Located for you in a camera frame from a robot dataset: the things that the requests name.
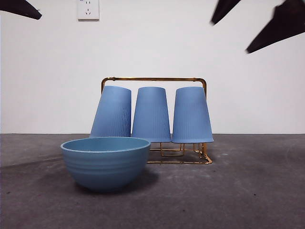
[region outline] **bowl rim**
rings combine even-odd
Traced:
[[[84,140],[84,139],[96,139],[96,138],[132,138],[132,139],[140,139],[143,140],[145,142],[147,142],[146,145],[141,146],[141,147],[136,147],[136,148],[128,148],[126,150],[112,150],[112,151],[89,151],[89,150],[76,150],[76,149],[68,149],[64,147],[64,144],[70,143],[70,142],[76,142],[76,141],[80,141],[80,140]],[[71,141],[67,141],[61,144],[61,149],[65,150],[65,151],[70,151],[70,152],[74,152],[74,153],[120,153],[120,152],[126,152],[126,151],[132,151],[132,150],[138,150],[138,149],[144,149],[146,147],[149,147],[151,145],[151,143],[143,138],[138,138],[138,137],[86,137],[86,138],[80,138],[80,139],[74,139]]]

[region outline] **metal wire frame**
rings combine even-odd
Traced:
[[[101,93],[105,87],[107,81],[181,81],[181,82],[201,82],[205,97],[206,97],[206,81],[202,78],[155,78],[155,77],[107,77],[102,80],[101,83]],[[194,151],[199,154],[200,159],[206,161],[195,161],[195,162],[186,162],[186,161],[148,161],[148,164],[211,164],[213,161],[207,154],[207,144],[198,143],[198,150],[195,149],[195,143],[193,144],[193,149],[185,149],[185,144],[183,144],[182,154],[178,155],[166,155],[164,152],[181,152],[182,144],[180,144],[179,149],[163,149],[162,143],[160,142],[160,149],[151,149],[151,151],[160,151],[161,156],[184,156],[186,151]]]

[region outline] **electrical socket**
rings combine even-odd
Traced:
[[[78,20],[99,20],[99,0],[78,0]]]

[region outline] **floor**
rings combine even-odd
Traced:
[[[212,164],[147,164],[109,194],[65,169],[59,145],[83,137],[1,135],[0,228],[305,228],[305,135],[214,135]]]

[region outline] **ribbed plastic cup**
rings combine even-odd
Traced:
[[[150,142],[170,142],[166,92],[161,87],[141,87],[134,111],[132,136]]]
[[[90,137],[130,137],[131,104],[131,90],[117,86],[105,86]]]
[[[176,90],[173,143],[213,142],[204,89],[183,87]]]

